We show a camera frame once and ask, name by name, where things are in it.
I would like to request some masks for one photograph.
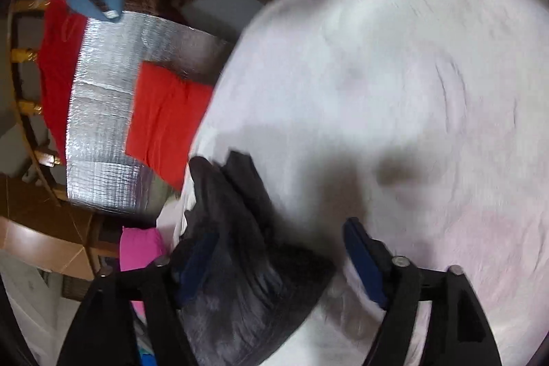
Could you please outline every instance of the reflective foil sheet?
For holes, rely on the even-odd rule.
[[[149,14],[125,12],[117,24],[89,19],[67,122],[69,200],[146,213],[153,173],[124,154],[139,65],[153,61],[215,83],[230,50],[215,36]]]

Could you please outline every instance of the orange-red cloth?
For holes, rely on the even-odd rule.
[[[185,166],[213,87],[182,80],[164,67],[139,68],[126,154],[179,191]]]
[[[38,52],[42,114],[65,161],[65,139],[72,80],[87,18],[71,13],[64,0],[50,0],[44,13],[44,38]]]

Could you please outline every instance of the clothing pile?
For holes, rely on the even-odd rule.
[[[531,359],[549,331],[547,42],[536,0],[275,0],[254,19],[191,154],[249,153],[280,234],[345,275],[268,366],[365,358],[382,315],[341,243],[352,215],[418,267],[461,265],[503,364]],[[190,177],[180,201],[182,221]]]
[[[138,365],[140,350],[153,353],[161,366],[255,366],[316,305],[334,266],[310,250],[277,241],[274,209],[252,159],[232,152],[223,167],[201,157],[189,166],[197,201],[170,263],[156,261],[96,280],[72,322],[58,366],[105,360]],[[138,330],[128,303],[136,298],[144,301],[147,323],[137,323]]]

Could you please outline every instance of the wooden chair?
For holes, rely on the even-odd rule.
[[[67,188],[58,184],[51,168],[61,164],[59,155],[50,150],[47,146],[40,145],[31,126],[30,117],[40,116],[42,106],[39,103],[24,98],[19,73],[19,64],[24,62],[35,62],[38,54],[37,49],[21,48],[17,43],[17,25],[23,16],[43,16],[48,2],[35,4],[32,0],[12,1],[8,12],[7,30],[7,69],[11,80],[10,90],[12,92],[12,107],[15,113],[16,125],[21,131],[23,144],[30,159],[31,166],[35,167],[38,179],[46,188],[50,198],[59,206],[60,200],[67,200]]]
[[[118,245],[100,241],[104,216],[60,205],[43,188],[0,174],[0,248],[29,265],[92,280],[100,257],[118,258]]]

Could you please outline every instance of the white bedsheet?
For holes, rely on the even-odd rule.
[[[242,36],[191,153],[223,162],[229,149],[253,156],[281,233],[344,265],[265,365],[362,364],[383,315],[345,261],[351,215],[420,267],[462,265],[504,365],[540,345],[549,13],[536,1],[275,0]],[[181,200],[193,203],[188,175]],[[411,364],[426,321],[422,309]]]

